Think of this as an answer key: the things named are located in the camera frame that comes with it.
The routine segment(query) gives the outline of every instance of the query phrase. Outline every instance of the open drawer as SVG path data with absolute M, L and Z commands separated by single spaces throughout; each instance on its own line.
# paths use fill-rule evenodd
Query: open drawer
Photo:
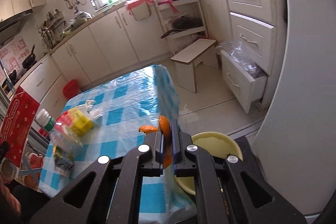
M 223 77 L 246 113 L 251 103 L 263 97 L 267 75 L 254 79 L 229 54 L 222 51 Z

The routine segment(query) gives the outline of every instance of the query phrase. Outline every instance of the white stool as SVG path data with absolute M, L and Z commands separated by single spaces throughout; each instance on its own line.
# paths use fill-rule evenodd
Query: white stool
M 215 42 L 212 39 L 198 39 L 171 58 L 175 63 L 179 86 L 196 93 L 194 67 L 203 62 L 205 66 L 219 68 Z

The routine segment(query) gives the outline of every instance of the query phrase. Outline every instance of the red trash bin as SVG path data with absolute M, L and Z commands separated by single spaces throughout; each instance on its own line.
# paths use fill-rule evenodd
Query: red trash bin
M 63 88 L 63 95 L 65 98 L 70 100 L 71 98 L 75 97 L 80 91 L 79 84 L 76 79 L 72 79 L 69 83 L 65 85 Z

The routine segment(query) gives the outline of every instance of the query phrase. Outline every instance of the frying pan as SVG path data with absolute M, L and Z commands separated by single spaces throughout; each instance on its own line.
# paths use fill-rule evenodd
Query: frying pan
M 166 32 L 161 38 L 165 38 L 173 32 L 182 32 L 202 26 L 202 19 L 197 17 L 181 16 L 173 22 L 173 29 Z
M 22 66 L 24 69 L 28 69 L 35 61 L 35 54 L 34 54 L 35 44 L 33 45 L 33 48 L 31 49 L 31 53 L 23 60 Z

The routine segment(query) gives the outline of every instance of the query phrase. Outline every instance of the table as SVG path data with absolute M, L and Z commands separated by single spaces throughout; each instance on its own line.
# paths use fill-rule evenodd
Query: table
M 160 115 L 169 120 L 179 116 L 179 97 L 167 69 L 162 65 L 146 67 L 83 92 L 69 100 L 63 111 L 95 100 L 103 116 L 98 126 L 83 138 L 84 152 L 75 158 L 70 178 L 54 170 L 53 144 L 48 147 L 39 188 L 53 197 L 101 155 L 124 156 L 141 145 L 145 124 L 158 126 Z M 195 204 L 175 183 L 172 166 L 159 178 L 144 177 L 139 223 L 176 223 L 196 214 Z

